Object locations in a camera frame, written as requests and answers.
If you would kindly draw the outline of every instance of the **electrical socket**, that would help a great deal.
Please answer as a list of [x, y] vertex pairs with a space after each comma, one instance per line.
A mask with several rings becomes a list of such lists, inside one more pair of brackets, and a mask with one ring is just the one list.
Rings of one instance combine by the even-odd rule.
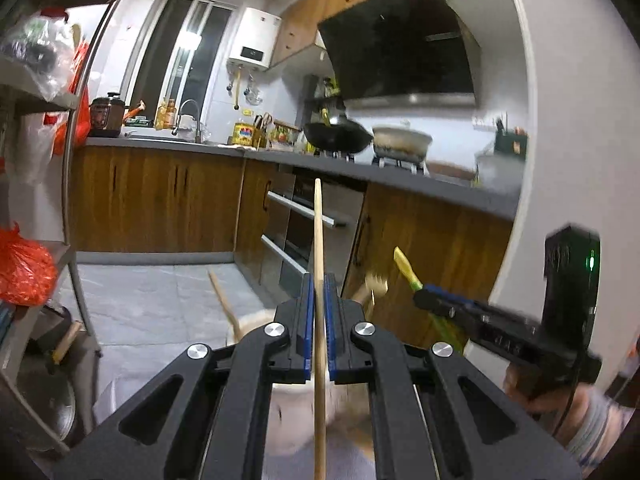
[[496, 122], [498, 119], [502, 120], [504, 129], [507, 129], [507, 112], [492, 110], [484, 115], [474, 115], [471, 118], [471, 124], [474, 130], [482, 130], [484, 132], [494, 132], [497, 130]]

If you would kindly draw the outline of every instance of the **bolt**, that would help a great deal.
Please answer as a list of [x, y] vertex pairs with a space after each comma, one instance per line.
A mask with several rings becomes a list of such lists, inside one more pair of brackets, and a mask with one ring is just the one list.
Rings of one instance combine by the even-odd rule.
[[450, 357], [453, 354], [453, 346], [444, 341], [439, 341], [431, 347], [431, 350], [438, 357]]
[[362, 321], [354, 327], [354, 330], [359, 335], [371, 335], [376, 331], [376, 327], [368, 321]]
[[187, 348], [187, 355], [191, 359], [202, 359], [208, 353], [209, 349], [201, 343], [191, 345], [189, 348]]
[[264, 327], [264, 333], [270, 337], [278, 337], [284, 334], [284, 325], [280, 323], [269, 323]]

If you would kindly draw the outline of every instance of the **faucet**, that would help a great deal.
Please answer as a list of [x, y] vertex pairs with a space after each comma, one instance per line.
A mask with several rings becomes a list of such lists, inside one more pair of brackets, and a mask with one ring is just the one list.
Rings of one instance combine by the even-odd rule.
[[196, 110], [198, 111], [198, 116], [196, 117], [196, 144], [202, 144], [202, 132], [200, 131], [200, 107], [198, 106], [198, 103], [196, 102], [195, 99], [187, 99], [185, 102], [183, 102], [180, 105], [180, 108], [178, 109], [178, 115], [176, 117], [176, 121], [175, 121], [175, 127], [174, 130], [171, 132], [172, 135], [177, 135], [178, 134], [178, 125], [180, 123], [180, 115], [182, 114], [182, 109], [184, 108], [184, 105], [187, 103], [193, 103], [193, 105], [196, 107]]

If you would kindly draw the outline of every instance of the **dish soap bottle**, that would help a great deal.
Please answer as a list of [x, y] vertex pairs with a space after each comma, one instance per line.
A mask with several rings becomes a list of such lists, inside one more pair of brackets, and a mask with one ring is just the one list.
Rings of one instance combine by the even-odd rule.
[[166, 112], [164, 114], [164, 129], [171, 130], [175, 123], [175, 99], [169, 99], [169, 104], [166, 106]]
[[156, 120], [154, 121], [154, 128], [156, 130], [162, 130], [164, 128], [164, 116], [166, 115], [166, 99], [162, 99], [158, 111], [156, 112]]

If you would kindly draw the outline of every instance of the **black wok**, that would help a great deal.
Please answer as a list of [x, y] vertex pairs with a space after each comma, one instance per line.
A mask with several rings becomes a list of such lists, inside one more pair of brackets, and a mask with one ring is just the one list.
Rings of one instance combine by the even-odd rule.
[[371, 144], [373, 136], [360, 124], [345, 116], [338, 119], [337, 124], [305, 124], [306, 140], [322, 152], [345, 154], [359, 153]]

